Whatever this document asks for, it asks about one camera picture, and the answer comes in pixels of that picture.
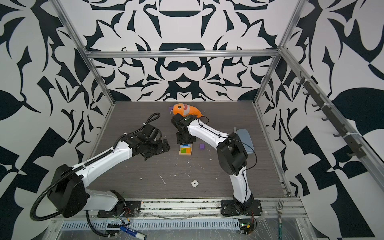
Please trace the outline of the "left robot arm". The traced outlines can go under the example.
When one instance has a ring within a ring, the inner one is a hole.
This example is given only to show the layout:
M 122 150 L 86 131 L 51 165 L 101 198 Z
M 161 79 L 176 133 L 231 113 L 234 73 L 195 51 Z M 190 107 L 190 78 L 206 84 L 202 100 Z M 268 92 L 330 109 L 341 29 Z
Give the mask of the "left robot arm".
M 106 151 L 72 167 L 64 164 L 57 168 L 52 183 L 33 203 L 30 218 L 35 222 L 56 216 L 70 218 L 82 211 L 104 211 L 114 217 L 124 213 L 125 199 L 115 190 L 106 192 L 89 190 L 88 186 L 116 165 L 141 155 L 145 160 L 166 153 L 170 145 L 162 139 L 162 133 L 152 125 L 145 125 L 138 133 L 123 134 Z M 47 216 L 38 216 L 37 209 L 47 197 L 57 211 Z

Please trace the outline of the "blue white marker pen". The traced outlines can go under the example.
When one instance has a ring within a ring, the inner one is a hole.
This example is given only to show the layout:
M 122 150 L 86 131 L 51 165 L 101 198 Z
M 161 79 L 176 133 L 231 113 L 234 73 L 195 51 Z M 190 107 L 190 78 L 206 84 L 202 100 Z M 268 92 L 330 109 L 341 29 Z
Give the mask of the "blue white marker pen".
M 120 227 L 120 230 L 126 234 L 129 234 L 139 240 L 146 240 L 147 239 L 147 236 L 142 234 L 142 233 L 139 233 L 135 230 L 132 230 L 130 228 L 127 228 L 127 227 Z

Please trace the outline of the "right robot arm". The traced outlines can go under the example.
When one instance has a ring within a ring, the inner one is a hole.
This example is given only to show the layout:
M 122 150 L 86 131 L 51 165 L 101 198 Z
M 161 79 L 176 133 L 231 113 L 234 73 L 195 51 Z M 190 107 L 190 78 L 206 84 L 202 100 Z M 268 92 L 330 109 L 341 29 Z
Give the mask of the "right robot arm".
M 230 176 L 235 205 L 242 211 L 248 209 L 254 196 L 247 179 L 248 153 L 241 138 L 234 132 L 222 133 L 193 115 L 176 114 L 171 123 L 178 129 L 178 144 L 191 144 L 199 138 L 216 149 L 220 167 Z

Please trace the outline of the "natural wood plank block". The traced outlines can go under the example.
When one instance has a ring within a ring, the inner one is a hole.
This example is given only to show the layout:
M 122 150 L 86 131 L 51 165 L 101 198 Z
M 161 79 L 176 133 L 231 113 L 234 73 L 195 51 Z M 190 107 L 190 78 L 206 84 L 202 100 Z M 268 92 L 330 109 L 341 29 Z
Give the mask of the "natural wood plank block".
M 191 156 L 191 155 L 192 155 L 192 152 L 189 152 L 189 153 L 182 153 L 182 152 L 179 152 L 179 155 L 180 155 L 180 156 Z

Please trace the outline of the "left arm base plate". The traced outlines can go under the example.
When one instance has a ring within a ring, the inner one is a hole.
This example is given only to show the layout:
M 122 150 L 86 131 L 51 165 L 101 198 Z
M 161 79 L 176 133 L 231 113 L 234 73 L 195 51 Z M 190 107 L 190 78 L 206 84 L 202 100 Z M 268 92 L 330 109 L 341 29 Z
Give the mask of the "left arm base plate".
M 122 218 L 129 218 L 140 213 L 141 204 L 141 201 L 125 201 L 124 203 L 118 202 L 111 211 L 99 210 L 97 217 L 112 218 L 120 216 Z

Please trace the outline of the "white gear shaped piece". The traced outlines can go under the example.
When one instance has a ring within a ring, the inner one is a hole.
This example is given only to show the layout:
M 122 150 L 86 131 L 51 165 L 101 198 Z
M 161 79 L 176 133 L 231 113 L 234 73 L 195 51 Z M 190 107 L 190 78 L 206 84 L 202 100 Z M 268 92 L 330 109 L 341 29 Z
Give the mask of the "white gear shaped piece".
M 193 180 L 193 181 L 191 182 L 191 185 L 192 185 L 193 188 L 196 188 L 196 187 L 199 186 L 199 182 L 198 182 L 197 180 Z

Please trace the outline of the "small green circuit board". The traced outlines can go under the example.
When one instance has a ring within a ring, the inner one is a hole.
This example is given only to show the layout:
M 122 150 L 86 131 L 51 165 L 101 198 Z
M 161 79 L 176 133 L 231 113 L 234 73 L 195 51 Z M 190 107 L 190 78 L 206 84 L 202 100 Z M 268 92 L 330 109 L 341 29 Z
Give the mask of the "small green circuit board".
M 251 234 L 255 229 L 255 219 L 240 219 L 239 220 L 239 228 L 240 233 L 243 235 L 249 235 Z

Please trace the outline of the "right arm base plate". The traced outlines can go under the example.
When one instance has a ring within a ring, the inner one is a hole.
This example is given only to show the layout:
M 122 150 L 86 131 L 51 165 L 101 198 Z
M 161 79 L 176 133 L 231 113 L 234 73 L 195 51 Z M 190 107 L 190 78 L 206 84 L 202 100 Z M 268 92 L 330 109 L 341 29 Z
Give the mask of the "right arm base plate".
M 224 217 L 261 216 L 263 212 L 260 200 L 249 199 L 245 204 L 237 200 L 221 200 L 221 214 Z

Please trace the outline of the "orange plush fish toy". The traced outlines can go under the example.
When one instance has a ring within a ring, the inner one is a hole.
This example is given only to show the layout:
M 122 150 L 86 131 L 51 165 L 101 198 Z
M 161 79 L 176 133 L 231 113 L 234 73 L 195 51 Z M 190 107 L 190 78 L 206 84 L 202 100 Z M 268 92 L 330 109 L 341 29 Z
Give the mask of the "orange plush fish toy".
M 193 115 L 193 116 L 196 116 L 197 118 L 200 118 L 203 116 L 201 111 L 196 107 L 193 107 L 188 104 L 183 104 L 183 103 L 175 104 L 174 106 L 169 107 L 169 110 L 171 111 L 171 114 L 173 115 L 180 114 L 183 117 Z

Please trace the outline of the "grey blue pouch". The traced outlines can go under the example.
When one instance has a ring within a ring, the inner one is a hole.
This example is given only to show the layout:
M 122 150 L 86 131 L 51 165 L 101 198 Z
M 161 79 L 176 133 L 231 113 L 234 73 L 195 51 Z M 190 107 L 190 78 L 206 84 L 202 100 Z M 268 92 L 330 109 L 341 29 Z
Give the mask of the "grey blue pouch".
M 254 152 L 254 145 L 248 130 L 234 128 L 234 132 L 239 136 L 241 142 L 243 142 L 247 154 L 252 154 Z

